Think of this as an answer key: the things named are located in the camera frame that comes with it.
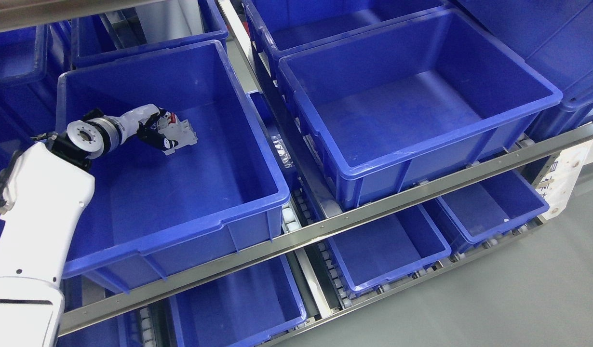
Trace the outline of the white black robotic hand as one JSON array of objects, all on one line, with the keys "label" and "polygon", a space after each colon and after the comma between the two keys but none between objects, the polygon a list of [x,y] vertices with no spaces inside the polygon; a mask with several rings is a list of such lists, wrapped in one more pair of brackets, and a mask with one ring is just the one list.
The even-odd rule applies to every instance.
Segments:
[{"label": "white black robotic hand", "polygon": [[121,144],[132,136],[163,151],[166,155],[180,144],[176,132],[179,122],[175,113],[154,104],[143,105],[113,119],[121,132]]}]

